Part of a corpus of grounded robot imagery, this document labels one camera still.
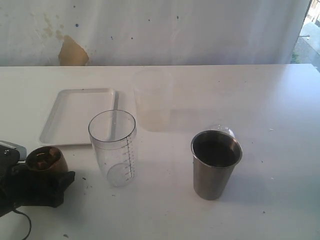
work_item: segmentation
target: white table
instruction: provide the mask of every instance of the white table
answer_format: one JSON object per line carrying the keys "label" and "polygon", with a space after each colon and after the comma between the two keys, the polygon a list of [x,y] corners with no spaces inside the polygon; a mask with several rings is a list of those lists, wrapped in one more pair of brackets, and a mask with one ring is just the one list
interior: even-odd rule
{"label": "white table", "polygon": [[[63,89],[114,88],[119,109],[135,116],[130,79],[142,68],[0,67],[0,138],[39,147]],[[29,239],[320,239],[320,74],[309,64],[165,68],[176,79],[171,129],[138,126],[137,178],[111,188],[90,146],[61,147],[75,181],[56,209],[20,208]],[[233,129],[243,159],[222,197],[206,201],[193,190],[190,142],[214,123]],[[0,239],[22,239],[28,227],[9,213]]]}

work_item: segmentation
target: plastic tray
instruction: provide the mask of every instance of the plastic tray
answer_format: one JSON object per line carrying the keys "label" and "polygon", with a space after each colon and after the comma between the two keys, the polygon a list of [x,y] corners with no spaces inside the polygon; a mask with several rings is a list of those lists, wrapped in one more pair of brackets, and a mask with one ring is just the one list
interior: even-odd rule
{"label": "plastic tray", "polygon": [[115,107],[111,88],[66,89],[59,92],[40,134],[41,145],[88,145],[90,120]]}

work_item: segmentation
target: black cable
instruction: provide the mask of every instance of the black cable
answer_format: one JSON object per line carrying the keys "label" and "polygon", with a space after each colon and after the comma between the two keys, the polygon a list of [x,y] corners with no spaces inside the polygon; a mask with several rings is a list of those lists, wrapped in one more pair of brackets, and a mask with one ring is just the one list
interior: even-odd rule
{"label": "black cable", "polygon": [[28,234],[22,239],[22,240],[26,240],[26,239],[29,237],[30,233],[31,233],[31,228],[32,228],[31,219],[30,219],[30,217],[29,217],[27,214],[25,214],[25,213],[23,213],[23,212],[21,212],[21,211],[18,211],[18,210],[15,209],[15,208],[14,208],[12,211],[13,211],[14,213],[16,213],[16,214],[20,214],[20,215],[25,216],[25,217],[28,219],[28,221],[29,221],[29,232],[28,232]]}

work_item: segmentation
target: frosted plastic cup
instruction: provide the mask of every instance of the frosted plastic cup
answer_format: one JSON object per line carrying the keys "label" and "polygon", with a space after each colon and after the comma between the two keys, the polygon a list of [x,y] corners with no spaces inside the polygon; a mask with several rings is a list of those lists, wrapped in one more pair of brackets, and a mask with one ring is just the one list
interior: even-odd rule
{"label": "frosted plastic cup", "polygon": [[137,122],[145,130],[168,129],[173,98],[173,77],[160,67],[146,67],[133,76]]}

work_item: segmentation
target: metal cup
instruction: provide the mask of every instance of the metal cup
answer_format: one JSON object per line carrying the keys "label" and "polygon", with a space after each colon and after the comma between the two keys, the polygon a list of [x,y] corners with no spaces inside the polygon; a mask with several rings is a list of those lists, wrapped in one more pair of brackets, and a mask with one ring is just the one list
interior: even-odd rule
{"label": "metal cup", "polygon": [[235,165],[242,158],[243,152],[240,144],[225,132],[206,130],[198,133],[192,139],[191,151],[195,192],[206,200],[218,199],[223,193]]}

